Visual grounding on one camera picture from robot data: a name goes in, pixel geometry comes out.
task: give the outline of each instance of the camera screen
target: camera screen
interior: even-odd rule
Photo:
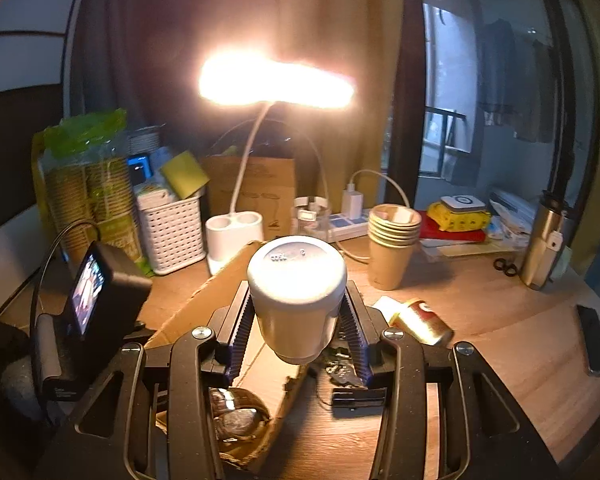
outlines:
[[[91,317],[93,307],[102,289],[104,277],[93,254],[90,254],[84,265],[80,279],[75,286],[73,302],[75,317],[78,320],[80,333],[84,334]]]

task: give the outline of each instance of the white lamp base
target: white lamp base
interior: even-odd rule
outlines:
[[[246,244],[264,241],[262,215],[240,211],[233,215],[213,216],[205,223],[207,256],[211,275],[218,273]]]

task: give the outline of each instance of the smartphone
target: smartphone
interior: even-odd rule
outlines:
[[[589,375],[600,377],[600,318],[593,308],[577,305],[577,309],[587,352]]]

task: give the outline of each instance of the soda can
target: soda can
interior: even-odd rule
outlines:
[[[454,331],[418,298],[403,303],[392,315],[389,326],[400,328],[430,346],[446,346],[454,336]]]

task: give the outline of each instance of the desk lamp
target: desk lamp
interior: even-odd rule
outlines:
[[[269,109],[277,101],[315,108],[343,108],[351,101],[353,85],[341,75],[310,66],[281,63],[261,54],[230,51],[215,54],[202,67],[200,95],[219,105],[240,106],[263,102],[240,161],[229,213],[206,221],[207,261],[215,274],[252,240],[264,240],[262,215],[236,212],[235,205],[253,140]]]

